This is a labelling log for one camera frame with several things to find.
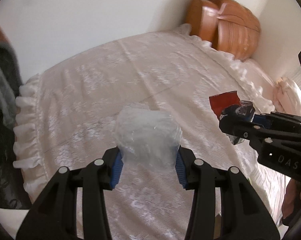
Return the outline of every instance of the bed sheet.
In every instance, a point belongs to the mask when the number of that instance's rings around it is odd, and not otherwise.
[[[237,90],[258,111],[274,110],[240,62],[189,35],[189,26],[113,41],[67,59],[20,88],[14,151],[32,201],[60,166],[78,169],[115,147],[116,116],[131,102],[172,113],[183,131],[181,145],[211,166],[237,166],[250,179],[274,221],[281,216],[286,178],[257,163],[248,142],[233,146],[218,128],[209,96]],[[113,239],[183,239],[193,193],[176,173],[124,167],[116,189],[105,192]],[[220,192],[216,190],[216,213]],[[82,233],[77,202],[78,235]]]
[[[0,223],[9,235],[15,239],[17,231],[26,217],[28,210],[0,208]]]

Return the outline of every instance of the bed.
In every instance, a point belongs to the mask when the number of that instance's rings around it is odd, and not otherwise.
[[[196,157],[220,169],[237,166],[279,225],[287,178],[259,165],[248,142],[231,145],[208,100],[237,90],[240,99],[253,101],[257,112],[269,113],[275,110],[275,84],[256,62],[246,60],[249,56],[217,51],[213,37],[203,41],[191,31],[190,24],[183,24],[109,42],[20,87],[14,167],[22,169],[32,202],[60,166],[82,168],[114,147],[116,116],[123,106],[140,102],[171,112],[183,131],[181,145]],[[216,196],[217,215],[218,190]],[[77,234],[83,237],[80,190],[77,199]],[[174,172],[158,174],[138,166],[123,169],[116,189],[105,192],[105,201],[113,239],[183,239],[192,192],[182,189]]]

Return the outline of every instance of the white ruffle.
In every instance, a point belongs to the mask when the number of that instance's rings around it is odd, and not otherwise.
[[[40,88],[41,75],[37,74],[28,82],[20,86],[20,97],[16,98],[16,106],[20,113],[16,115],[17,126],[14,133],[17,137],[14,143],[14,153],[17,160],[13,162],[15,168],[23,169],[24,173],[31,172],[31,180],[24,183],[24,189],[29,195],[38,192],[38,187],[48,182],[43,162],[40,157],[40,143],[37,136],[37,92]],[[33,173],[32,168],[42,166]]]
[[[270,113],[275,111],[275,107],[271,100],[262,96],[262,90],[257,89],[253,82],[246,79],[247,70],[241,67],[242,62],[239,59],[234,60],[234,55],[231,53],[217,51],[211,48],[212,43],[209,41],[202,41],[198,36],[189,36],[191,31],[190,24],[182,24],[175,29],[175,32],[182,35],[185,39],[191,41],[194,45],[199,47],[211,59],[220,64],[244,89],[247,96],[253,102],[255,108],[261,113]]]

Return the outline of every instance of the black bag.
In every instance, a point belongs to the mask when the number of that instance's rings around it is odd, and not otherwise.
[[[23,177],[20,169],[12,165],[16,160],[13,152],[15,135],[3,125],[0,110],[0,208],[30,209],[31,202],[23,188]]]

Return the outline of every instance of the red snack wrapper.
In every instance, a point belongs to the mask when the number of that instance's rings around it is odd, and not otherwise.
[[[231,91],[209,97],[209,103],[218,120],[220,120],[221,112],[229,106],[240,105],[240,99],[237,91]]]

